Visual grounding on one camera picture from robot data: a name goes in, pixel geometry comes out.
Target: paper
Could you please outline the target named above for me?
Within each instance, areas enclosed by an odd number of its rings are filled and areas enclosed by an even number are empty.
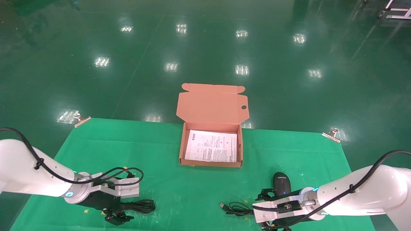
[[[185,159],[237,162],[237,134],[190,130]]]

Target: box lid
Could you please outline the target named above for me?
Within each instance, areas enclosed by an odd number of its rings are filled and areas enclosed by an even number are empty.
[[[185,122],[240,124],[250,117],[243,86],[183,83],[177,116]]]

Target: green cloth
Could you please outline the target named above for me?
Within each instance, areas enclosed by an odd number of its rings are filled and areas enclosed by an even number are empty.
[[[272,176],[289,176],[292,190],[317,187],[350,173],[341,145],[317,133],[244,129],[242,168],[182,166],[178,161],[181,124],[93,118],[73,129],[56,160],[94,174],[113,167],[144,171],[138,199],[153,199],[148,215],[114,226],[101,211],[68,204],[63,198],[31,196],[12,231],[258,231],[253,216],[226,215],[220,202],[251,205]],[[293,231],[374,231],[369,217],[326,216],[302,222]]]

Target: black cable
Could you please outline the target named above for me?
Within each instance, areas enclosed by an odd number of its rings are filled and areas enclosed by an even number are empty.
[[[258,206],[253,206],[253,209],[257,209],[260,211],[267,211],[267,212],[288,212],[291,211],[290,208],[264,208],[264,207],[258,207]]]
[[[56,177],[56,178],[59,179],[59,180],[65,181],[65,182],[67,182],[67,183],[76,184],[76,185],[82,185],[82,184],[88,184],[88,183],[97,182],[97,181],[99,181],[99,180],[109,180],[109,179],[111,179],[111,178],[113,178],[113,177],[115,177],[115,176],[117,176],[117,175],[119,175],[119,174],[121,174],[121,173],[123,173],[123,172],[129,172],[129,170],[137,170],[137,171],[139,171],[139,172],[141,173],[141,177],[140,177],[136,182],[126,183],[126,184],[114,184],[114,185],[117,185],[117,186],[126,186],[126,185],[135,185],[135,184],[139,183],[139,182],[143,179],[143,176],[144,176],[143,171],[141,171],[141,170],[138,169],[138,168],[127,168],[127,169],[125,169],[125,168],[121,168],[121,167],[115,167],[115,168],[110,169],[110,170],[108,170],[107,172],[103,173],[102,175],[100,175],[100,176],[98,176],[98,177],[96,177],[96,178],[92,178],[92,179],[90,179],[90,180],[85,180],[85,181],[69,180],[69,179],[66,179],[66,178],[58,175],[57,173],[53,172],[53,170],[51,170],[46,164],[44,164],[44,159],[43,159],[43,158],[40,158],[40,157],[37,155],[37,153],[34,151],[33,147],[31,146],[30,142],[27,140],[27,138],[26,138],[21,132],[19,132],[18,130],[14,129],[14,128],[10,128],[10,127],[0,128],[0,131],[10,131],[10,132],[14,132],[17,136],[20,137],[21,141],[25,144],[25,146],[27,147],[27,149],[30,151],[31,155],[37,160],[37,166],[42,166],[42,167],[43,167],[47,172],[49,172],[51,175],[53,175],[54,177]],[[103,176],[106,176],[106,175],[108,175],[109,173],[111,173],[111,172],[113,172],[113,171],[115,171],[115,170],[121,170],[121,171],[118,172],[118,173],[116,173],[116,174],[114,174],[113,176],[109,176],[109,177],[107,177],[107,178],[102,179]]]
[[[220,207],[226,211],[226,214],[234,214],[237,217],[254,215],[254,211],[250,207],[240,202],[230,202],[228,206],[221,203]]]
[[[292,225],[295,225],[305,219],[307,219],[308,217],[316,214],[317,212],[321,211],[322,209],[324,209],[325,207],[329,206],[331,203],[333,203],[334,201],[341,199],[342,197],[350,194],[350,193],[355,193],[355,190],[357,188],[359,188],[361,185],[363,185],[370,177],[371,175],[377,170],[378,166],[381,165],[381,163],[386,160],[388,157],[394,155],[394,154],[398,154],[398,153],[404,153],[407,155],[411,155],[411,152],[406,151],[406,150],[394,150],[394,151],[390,151],[387,152],[386,154],[384,154],[380,159],[377,160],[377,162],[375,162],[375,164],[371,167],[371,169],[367,172],[367,174],[365,174],[365,176],[355,185],[351,184],[349,186],[349,189],[347,189],[346,191],[344,191],[343,193],[341,193],[340,195],[332,198],[330,201],[328,201],[327,203],[321,205],[320,207],[314,209],[312,212],[308,213],[307,215],[304,215],[303,217],[290,222],[289,224],[285,224],[285,225],[281,225],[281,226],[273,226],[273,227],[268,227],[269,229],[284,229],[284,228],[288,228]]]
[[[153,200],[140,200],[136,202],[121,202],[121,208],[123,210],[132,210],[138,213],[151,213],[155,210],[155,204]]]

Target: computer mouse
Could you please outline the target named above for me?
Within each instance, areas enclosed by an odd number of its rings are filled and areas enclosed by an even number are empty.
[[[275,196],[281,196],[291,193],[291,182],[286,174],[282,172],[275,173],[272,179],[272,183],[273,188],[276,189],[276,191],[274,192]]]

